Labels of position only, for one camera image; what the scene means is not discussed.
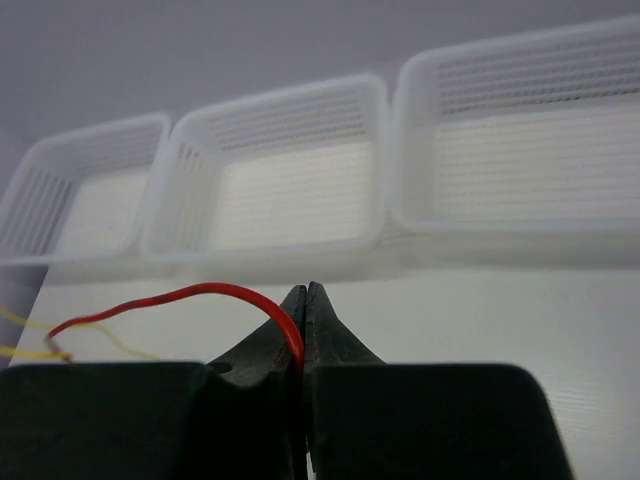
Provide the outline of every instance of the white table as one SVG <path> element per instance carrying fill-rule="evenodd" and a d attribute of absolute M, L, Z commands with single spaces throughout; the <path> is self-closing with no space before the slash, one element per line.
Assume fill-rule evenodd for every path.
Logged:
<path fill-rule="evenodd" d="M 50 273 L 32 318 L 59 323 L 189 283 L 167 278 L 63 285 Z M 578 478 L 637 478 L 640 272 L 434 269 L 325 286 L 340 319 L 388 362 L 525 366 L 548 394 Z M 289 288 L 257 287 L 276 301 Z M 200 296 L 105 325 L 134 348 L 207 361 L 263 320 L 237 300 Z M 42 350 L 43 335 L 26 330 L 18 346 Z M 130 360 L 95 331 L 75 329 L 59 340 L 79 361 Z"/>

